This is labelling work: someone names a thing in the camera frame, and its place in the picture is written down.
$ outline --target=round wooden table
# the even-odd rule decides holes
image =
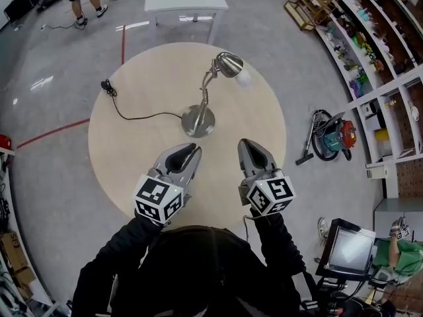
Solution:
[[[185,108],[201,102],[204,73],[222,51],[184,42],[138,54],[110,78],[118,93],[115,100],[119,111],[127,118],[158,112],[181,115]],[[239,168],[238,142],[245,137],[260,143],[282,167],[286,128],[270,86],[248,63],[245,67],[252,78],[250,87],[242,88],[235,79],[222,74],[210,83],[210,109],[216,125],[210,135],[201,139],[188,137],[180,119],[172,115],[125,120],[114,109],[112,98],[100,91],[89,125],[90,158],[103,190],[128,217],[134,216],[132,194],[139,177],[148,173],[164,150],[187,142],[201,146],[202,160],[191,181],[192,198],[172,218],[171,227],[230,227],[249,212],[241,205],[238,193],[244,178]]]

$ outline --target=green shirt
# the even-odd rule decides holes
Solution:
[[[389,239],[378,240],[377,253],[373,261],[376,267],[389,267]],[[423,245],[407,240],[399,240],[398,249],[400,257],[395,267],[395,272],[401,275],[411,276],[419,272],[423,266]]]

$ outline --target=monitor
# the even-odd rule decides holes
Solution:
[[[365,281],[371,265],[376,234],[342,219],[335,219],[316,275],[351,281]]]

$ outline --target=vacuum cleaner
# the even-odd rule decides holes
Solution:
[[[321,160],[332,161],[340,151],[344,153],[347,160],[351,160],[350,148],[354,146],[357,140],[356,128],[351,121],[342,119],[344,114],[343,112],[331,116],[323,109],[313,112],[303,157],[295,162],[296,165],[299,166],[314,157],[312,153],[309,154],[310,143],[313,145],[315,154]]]

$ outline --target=glossy floor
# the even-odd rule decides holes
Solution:
[[[83,31],[40,31],[43,24],[67,26],[73,22],[69,2],[63,0],[41,15],[30,15],[18,32],[8,28],[0,34],[3,47],[16,40],[19,32],[27,34],[20,55],[9,46],[12,55],[0,57],[15,67],[12,73],[5,69],[0,73],[0,132],[10,136],[15,147],[89,118],[100,81],[121,64],[121,26],[147,20],[143,0],[104,1],[109,10],[97,19],[94,9],[83,0],[89,18]],[[347,102],[342,79],[319,37],[300,32],[284,11],[285,0],[226,1],[229,12],[215,45],[247,60],[278,97],[288,137],[283,169],[297,192],[284,217],[314,271],[313,257],[320,252],[319,217],[342,217],[371,228],[372,210],[382,198],[381,183],[366,179],[362,135],[352,150],[351,162],[343,157],[333,162],[314,158],[295,165],[302,154],[311,112],[319,108],[336,112]],[[205,42],[208,24],[204,22],[161,26],[157,41]],[[126,59],[152,45],[147,26],[133,26],[126,32]],[[346,118],[357,123],[353,114]],[[17,151],[12,165],[15,205],[28,249],[48,290],[62,302],[71,299],[81,267],[127,220],[93,174],[87,130],[84,124],[26,145]],[[249,227],[253,248],[259,252],[253,225],[249,223]],[[245,236],[241,220],[230,228]]]

